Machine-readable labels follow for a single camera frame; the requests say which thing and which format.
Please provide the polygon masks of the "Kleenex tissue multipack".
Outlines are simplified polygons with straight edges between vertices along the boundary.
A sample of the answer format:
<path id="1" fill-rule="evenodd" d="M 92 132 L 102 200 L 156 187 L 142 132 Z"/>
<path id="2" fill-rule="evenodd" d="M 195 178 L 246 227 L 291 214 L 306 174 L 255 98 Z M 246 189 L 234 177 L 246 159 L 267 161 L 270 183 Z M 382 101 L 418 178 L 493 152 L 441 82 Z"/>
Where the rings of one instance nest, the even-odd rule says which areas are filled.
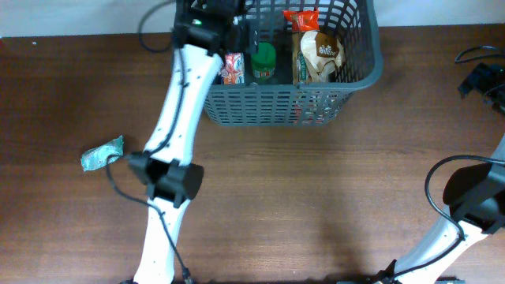
<path id="1" fill-rule="evenodd" d="M 229 53 L 225 56 L 225 62 L 219 71 L 222 84 L 245 83 L 245 59 L 242 53 Z"/>

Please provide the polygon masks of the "green lid spice jar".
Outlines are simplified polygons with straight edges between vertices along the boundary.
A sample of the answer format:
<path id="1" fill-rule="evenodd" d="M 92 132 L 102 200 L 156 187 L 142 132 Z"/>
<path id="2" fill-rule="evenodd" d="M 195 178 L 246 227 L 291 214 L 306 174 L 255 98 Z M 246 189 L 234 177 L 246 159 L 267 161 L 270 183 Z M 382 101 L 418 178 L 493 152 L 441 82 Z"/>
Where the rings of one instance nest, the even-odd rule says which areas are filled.
<path id="1" fill-rule="evenodd" d="M 276 50 L 273 45 L 261 42 L 258 50 L 251 56 L 251 66 L 253 76 L 259 80 L 268 80 L 275 73 Z"/>

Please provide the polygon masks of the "spaghetti pack orange ends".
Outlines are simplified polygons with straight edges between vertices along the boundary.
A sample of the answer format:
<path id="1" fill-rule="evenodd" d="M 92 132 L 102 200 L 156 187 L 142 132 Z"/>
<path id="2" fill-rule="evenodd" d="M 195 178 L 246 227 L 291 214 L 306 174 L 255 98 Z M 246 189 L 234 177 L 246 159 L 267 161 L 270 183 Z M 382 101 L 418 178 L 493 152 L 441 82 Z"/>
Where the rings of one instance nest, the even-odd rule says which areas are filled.
<path id="1" fill-rule="evenodd" d="M 319 12 L 317 10 L 303 12 L 284 10 L 282 13 L 286 21 L 291 23 L 293 84 L 313 83 L 301 52 L 301 38 L 305 32 L 320 30 L 317 23 Z"/>

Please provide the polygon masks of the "brown white snack bag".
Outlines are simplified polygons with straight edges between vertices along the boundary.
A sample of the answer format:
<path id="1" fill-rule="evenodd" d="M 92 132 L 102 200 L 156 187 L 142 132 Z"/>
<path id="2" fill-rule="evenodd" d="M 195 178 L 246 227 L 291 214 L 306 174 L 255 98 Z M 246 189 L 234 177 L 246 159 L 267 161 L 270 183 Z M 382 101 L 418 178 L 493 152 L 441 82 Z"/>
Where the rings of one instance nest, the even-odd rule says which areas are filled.
<path id="1" fill-rule="evenodd" d="M 301 38 L 301 52 L 309 74 L 315 83 L 327 83 L 345 61 L 343 45 L 336 37 L 322 32 L 305 32 Z"/>

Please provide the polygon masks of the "small teal tissue packet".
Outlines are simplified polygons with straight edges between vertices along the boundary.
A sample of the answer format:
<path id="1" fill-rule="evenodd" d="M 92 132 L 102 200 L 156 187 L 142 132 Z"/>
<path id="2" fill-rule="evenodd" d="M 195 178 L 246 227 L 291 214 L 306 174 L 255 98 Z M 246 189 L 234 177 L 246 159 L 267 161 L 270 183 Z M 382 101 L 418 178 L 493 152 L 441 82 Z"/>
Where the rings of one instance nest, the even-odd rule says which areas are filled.
<path id="1" fill-rule="evenodd" d="M 123 136 L 119 136 L 101 146 L 85 151 L 80 158 L 83 171 L 98 170 L 105 167 L 108 163 L 113 163 L 124 155 L 123 147 Z"/>

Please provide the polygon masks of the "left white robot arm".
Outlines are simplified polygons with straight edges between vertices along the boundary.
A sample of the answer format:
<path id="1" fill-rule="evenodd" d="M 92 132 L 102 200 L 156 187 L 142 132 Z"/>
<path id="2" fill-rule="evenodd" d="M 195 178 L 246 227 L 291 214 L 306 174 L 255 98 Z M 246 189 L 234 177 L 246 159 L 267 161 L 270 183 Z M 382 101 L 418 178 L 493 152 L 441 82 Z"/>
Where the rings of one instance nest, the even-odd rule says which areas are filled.
<path id="1" fill-rule="evenodd" d="M 143 151 L 126 156 L 146 187 L 148 224 L 133 283 L 171 283 L 175 267 L 193 279 L 177 251 L 182 220 L 196 197 L 204 169 L 192 162 L 194 136 L 205 99 L 229 53 L 254 53 L 255 1 L 178 1 L 172 31 L 170 85 L 155 129 Z"/>

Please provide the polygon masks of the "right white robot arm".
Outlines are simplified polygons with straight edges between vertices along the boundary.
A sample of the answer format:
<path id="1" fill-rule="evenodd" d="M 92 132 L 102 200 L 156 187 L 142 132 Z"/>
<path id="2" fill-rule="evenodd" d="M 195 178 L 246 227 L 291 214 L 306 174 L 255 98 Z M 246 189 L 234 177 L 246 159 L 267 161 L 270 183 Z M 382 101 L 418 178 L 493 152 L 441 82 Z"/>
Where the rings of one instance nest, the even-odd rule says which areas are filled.
<path id="1" fill-rule="evenodd" d="M 473 161 L 456 170 L 443 191 L 444 207 L 430 193 L 433 174 L 455 161 Z M 469 247 L 504 228 L 504 142 L 490 157 L 453 155 L 427 173 L 425 195 L 440 215 L 416 247 L 372 280 L 373 283 L 435 283 Z"/>

